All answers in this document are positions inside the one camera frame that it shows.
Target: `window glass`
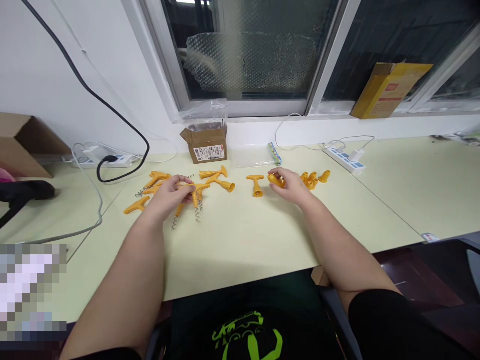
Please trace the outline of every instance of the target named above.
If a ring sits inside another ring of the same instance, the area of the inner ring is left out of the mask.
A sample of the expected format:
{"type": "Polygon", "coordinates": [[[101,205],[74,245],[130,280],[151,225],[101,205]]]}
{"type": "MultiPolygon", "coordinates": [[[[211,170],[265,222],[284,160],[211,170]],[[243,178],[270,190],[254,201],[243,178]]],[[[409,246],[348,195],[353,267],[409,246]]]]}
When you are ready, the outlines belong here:
{"type": "Polygon", "coordinates": [[[480,100],[480,49],[431,98],[445,100],[480,100]]]}
{"type": "Polygon", "coordinates": [[[433,74],[480,19],[478,0],[362,0],[323,96],[357,101],[376,63],[433,64],[433,74]]]}
{"type": "Polygon", "coordinates": [[[191,100],[306,99],[338,0],[162,0],[191,100]]]}

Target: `green graphic print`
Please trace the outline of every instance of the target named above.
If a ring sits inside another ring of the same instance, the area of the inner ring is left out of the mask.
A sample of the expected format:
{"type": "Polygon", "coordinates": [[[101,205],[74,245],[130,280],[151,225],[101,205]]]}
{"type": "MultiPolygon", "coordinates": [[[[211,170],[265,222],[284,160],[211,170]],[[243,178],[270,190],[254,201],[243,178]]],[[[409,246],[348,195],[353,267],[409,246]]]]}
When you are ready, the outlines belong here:
{"type": "Polygon", "coordinates": [[[259,334],[266,330],[264,325],[265,319],[262,314],[257,311],[251,311],[240,318],[227,322],[222,327],[213,332],[211,336],[215,343],[215,349],[224,347],[222,360],[228,359],[229,346],[231,342],[238,341],[247,337],[248,353],[250,360],[277,360],[282,353],[282,346],[284,344],[282,335],[277,329],[273,329],[276,337],[275,348],[272,349],[266,356],[260,359],[259,343],[255,334],[259,334]]]}

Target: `pink object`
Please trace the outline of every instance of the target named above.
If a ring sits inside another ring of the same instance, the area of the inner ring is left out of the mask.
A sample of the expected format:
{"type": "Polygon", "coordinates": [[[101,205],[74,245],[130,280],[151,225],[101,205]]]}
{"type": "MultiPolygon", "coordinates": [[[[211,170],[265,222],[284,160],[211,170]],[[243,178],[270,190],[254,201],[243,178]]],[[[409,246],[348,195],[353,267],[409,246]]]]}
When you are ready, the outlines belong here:
{"type": "Polygon", "coordinates": [[[15,178],[10,173],[0,167],[0,183],[14,183],[15,178]]]}

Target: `white wall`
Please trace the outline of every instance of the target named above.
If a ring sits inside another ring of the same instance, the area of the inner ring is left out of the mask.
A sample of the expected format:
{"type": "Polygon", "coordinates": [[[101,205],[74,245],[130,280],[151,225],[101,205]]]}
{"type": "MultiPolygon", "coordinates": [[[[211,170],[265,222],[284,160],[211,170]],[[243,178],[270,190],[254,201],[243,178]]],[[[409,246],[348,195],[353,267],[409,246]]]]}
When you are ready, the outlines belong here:
{"type": "MultiPolygon", "coordinates": [[[[30,0],[67,48],[90,87],[119,112],[122,105],[110,94],[82,55],[59,14],[47,0],[30,0]]],[[[139,130],[172,140],[187,151],[171,123],[175,105],[163,71],[150,73],[120,0],[57,0],[90,58],[143,124],[139,130]]],[[[99,141],[142,153],[142,140],[113,113],[87,93],[75,78],[50,36],[17,0],[0,1],[0,112],[35,115],[68,145],[99,141]]],[[[279,122],[249,119],[232,123],[228,144],[267,144],[279,122]]],[[[312,117],[286,122],[278,133],[281,145],[316,144],[345,136],[375,135],[379,139],[448,134],[480,124],[480,115],[393,117],[380,120],[312,117]]],[[[152,153],[172,152],[172,145],[151,140],[152,153]]]]}

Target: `forearm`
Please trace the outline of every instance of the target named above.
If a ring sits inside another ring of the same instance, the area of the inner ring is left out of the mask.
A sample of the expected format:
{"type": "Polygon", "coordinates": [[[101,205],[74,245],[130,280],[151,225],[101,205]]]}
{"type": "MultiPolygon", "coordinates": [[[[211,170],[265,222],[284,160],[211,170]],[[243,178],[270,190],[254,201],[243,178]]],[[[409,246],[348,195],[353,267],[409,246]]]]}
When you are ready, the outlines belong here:
{"type": "Polygon", "coordinates": [[[398,291],[372,254],[363,247],[317,198],[300,207],[323,269],[343,292],[370,289],[398,291]]]}
{"type": "Polygon", "coordinates": [[[133,348],[144,357],[163,290],[163,221],[141,216],[75,325],[61,359],[116,347],[133,348]]]}

